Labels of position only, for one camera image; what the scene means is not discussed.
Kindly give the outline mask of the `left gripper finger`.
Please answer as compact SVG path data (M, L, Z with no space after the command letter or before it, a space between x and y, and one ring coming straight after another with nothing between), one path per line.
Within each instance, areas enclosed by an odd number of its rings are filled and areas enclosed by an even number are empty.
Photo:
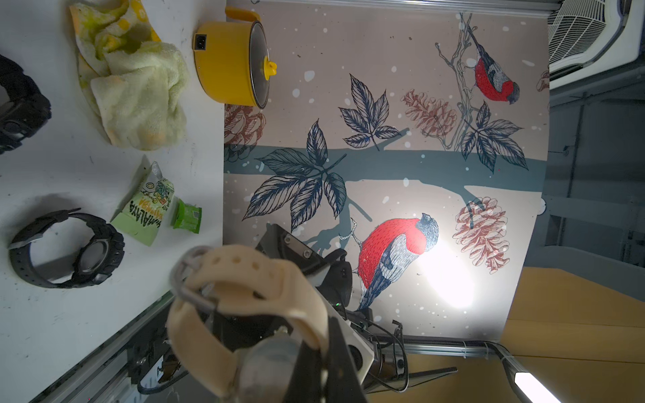
M341 323L329 318L329 352L302 343L292 373L292 402L367 402Z

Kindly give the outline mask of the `yellow green frog towel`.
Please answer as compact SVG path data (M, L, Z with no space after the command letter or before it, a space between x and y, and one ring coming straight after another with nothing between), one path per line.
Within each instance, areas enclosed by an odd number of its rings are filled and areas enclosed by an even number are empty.
M183 139L188 68L179 49L159 38L143 3L123 1L114 9L74 3L69 10L79 84L107 141L153 151Z

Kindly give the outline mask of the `black digital watch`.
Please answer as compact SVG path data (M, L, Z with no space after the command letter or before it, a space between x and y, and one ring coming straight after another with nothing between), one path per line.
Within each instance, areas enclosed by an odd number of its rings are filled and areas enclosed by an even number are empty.
M1 55L1 87L8 102L1 106L1 154L18 149L51 119L51 104L35 81L13 60Z
M79 208L47 213L21 229L8 245L15 274L44 289L101 285L121 265L124 236Z

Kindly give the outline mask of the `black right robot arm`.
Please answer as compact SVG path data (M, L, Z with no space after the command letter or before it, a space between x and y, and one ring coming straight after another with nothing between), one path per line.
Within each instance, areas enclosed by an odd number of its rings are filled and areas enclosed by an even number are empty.
M394 320L390 331L377 323L371 309L349 310L353 274L345 250L319 255L278 224L266 226L256 249L272 259L296 264L326 301L329 314L340 321L344 342L366 393L403 393L458 373L455 367L410 371L402 323Z

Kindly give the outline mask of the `green snack packet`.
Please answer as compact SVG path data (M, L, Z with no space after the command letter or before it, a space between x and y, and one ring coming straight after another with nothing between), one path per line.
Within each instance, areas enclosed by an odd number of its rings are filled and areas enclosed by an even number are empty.
M111 224L145 246L153 245L166 215L172 213L171 227L199 234L203 209L175 198L174 184L155 161L144 167L139 186L127 199Z

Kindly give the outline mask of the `yellow pot with glass lid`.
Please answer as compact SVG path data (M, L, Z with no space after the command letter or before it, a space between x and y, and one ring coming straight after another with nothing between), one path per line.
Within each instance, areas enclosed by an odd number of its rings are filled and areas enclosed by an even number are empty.
M199 82L216 102L263 109L277 64L270 59L258 13L226 7L226 21L201 25L193 36Z

